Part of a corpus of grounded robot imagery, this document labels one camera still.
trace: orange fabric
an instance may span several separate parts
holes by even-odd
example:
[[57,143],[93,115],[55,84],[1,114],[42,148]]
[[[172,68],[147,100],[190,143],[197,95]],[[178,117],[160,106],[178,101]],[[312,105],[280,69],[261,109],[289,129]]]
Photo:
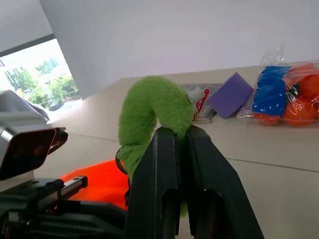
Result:
[[128,178],[117,168],[115,160],[77,169],[61,179],[66,182],[81,175],[88,177],[88,187],[81,189],[71,199],[112,203],[127,210],[124,194],[128,190]]

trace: orange fruit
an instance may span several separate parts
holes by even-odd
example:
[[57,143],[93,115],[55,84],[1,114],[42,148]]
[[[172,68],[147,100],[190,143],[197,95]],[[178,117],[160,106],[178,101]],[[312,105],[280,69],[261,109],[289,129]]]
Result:
[[288,78],[292,81],[292,85],[297,84],[304,77],[308,75],[319,74],[319,68],[313,63],[295,65],[293,66],[285,75],[285,78]]
[[280,116],[270,116],[261,113],[254,113],[254,118],[264,125],[275,125],[278,124],[280,120]]
[[313,122],[315,118],[315,107],[305,98],[296,98],[288,102],[284,112],[285,122],[292,126],[305,126]]
[[309,75],[300,81],[300,94],[308,100],[319,98],[319,75]]
[[295,84],[295,82],[292,79],[286,76],[284,77],[283,81],[285,82],[286,87],[293,86]]

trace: green fur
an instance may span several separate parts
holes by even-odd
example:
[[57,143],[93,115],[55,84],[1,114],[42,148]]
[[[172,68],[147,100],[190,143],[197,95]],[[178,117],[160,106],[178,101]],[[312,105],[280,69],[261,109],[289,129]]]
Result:
[[[119,141],[124,146],[118,158],[124,163],[129,179],[144,155],[154,128],[160,124],[173,130],[180,147],[191,126],[194,108],[186,92],[174,82],[160,76],[149,76],[136,82],[124,100],[119,122]],[[181,205],[181,216],[187,205]]]

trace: plastic bag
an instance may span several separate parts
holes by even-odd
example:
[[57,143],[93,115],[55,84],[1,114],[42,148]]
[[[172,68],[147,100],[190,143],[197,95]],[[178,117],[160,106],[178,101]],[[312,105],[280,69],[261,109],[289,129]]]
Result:
[[208,99],[222,84],[183,84],[181,85],[186,92],[194,91],[195,88],[200,88],[202,97],[194,102],[196,113],[194,115],[194,124],[211,123],[216,111],[208,103]]
[[237,114],[239,119],[299,127],[318,121],[318,62],[285,65],[279,47],[267,53],[261,65],[254,93]]

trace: purple foam block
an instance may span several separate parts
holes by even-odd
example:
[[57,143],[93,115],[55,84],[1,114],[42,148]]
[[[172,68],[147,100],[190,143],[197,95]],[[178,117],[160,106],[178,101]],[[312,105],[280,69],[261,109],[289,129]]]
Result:
[[236,72],[209,99],[213,109],[226,119],[234,114],[254,89]]

